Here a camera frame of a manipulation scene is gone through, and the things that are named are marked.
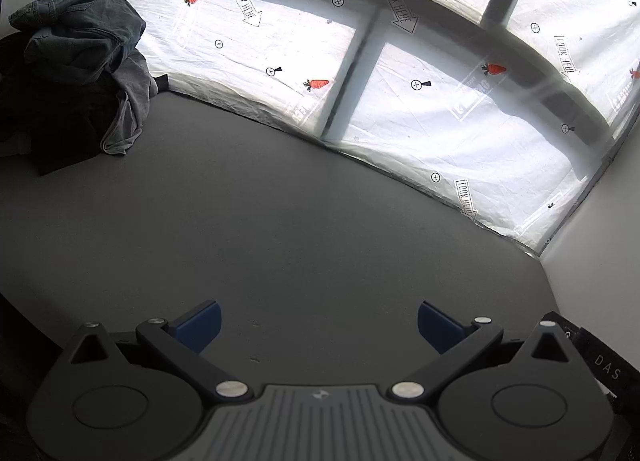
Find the blue denim jeans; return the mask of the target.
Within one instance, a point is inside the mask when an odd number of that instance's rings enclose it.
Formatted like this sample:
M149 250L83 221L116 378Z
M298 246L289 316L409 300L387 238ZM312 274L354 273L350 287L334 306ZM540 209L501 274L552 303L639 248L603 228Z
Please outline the blue denim jeans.
M11 13L9 25L26 37L26 69L73 85L115 73L145 30L126 0L34 0Z

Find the black device labelled DAS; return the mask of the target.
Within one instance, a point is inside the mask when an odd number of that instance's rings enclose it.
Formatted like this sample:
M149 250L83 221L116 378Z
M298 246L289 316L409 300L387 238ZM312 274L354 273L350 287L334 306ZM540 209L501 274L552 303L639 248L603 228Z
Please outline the black device labelled DAS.
M572 342L593 376L622 403L638 405L639 371L613 348L606 345L586 328L562 317L555 311L544 315L555 322Z

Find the black garment pile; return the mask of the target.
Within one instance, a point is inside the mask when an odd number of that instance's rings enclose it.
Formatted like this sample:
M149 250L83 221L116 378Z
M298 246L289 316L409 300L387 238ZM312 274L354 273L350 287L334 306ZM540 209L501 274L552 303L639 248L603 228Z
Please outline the black garment pile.
M25 45L18 33L1 39L1 169L43 176L105 154L101 140L115 114L105 75L88 85L35 76L22 61ZM168 89L167 75L154 78L158 94Z

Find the grey sweatshirt garment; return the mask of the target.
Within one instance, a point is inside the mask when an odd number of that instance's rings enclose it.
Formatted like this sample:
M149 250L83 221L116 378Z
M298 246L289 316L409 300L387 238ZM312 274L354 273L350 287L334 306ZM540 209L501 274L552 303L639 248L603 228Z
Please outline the grey sweatshirt garment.
M141 136L151 100L160 92L144 55L134 49L114 73L105 75L115 95L115 114L101 140L101 151L125 155Z

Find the white printed curtain sheet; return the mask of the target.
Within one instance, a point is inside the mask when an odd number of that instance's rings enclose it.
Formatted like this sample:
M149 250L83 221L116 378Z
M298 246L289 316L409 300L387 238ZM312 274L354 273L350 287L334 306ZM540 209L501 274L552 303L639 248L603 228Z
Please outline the white printed curtain sheet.
M172 91L542 251L639 110L639 0L129 0Z

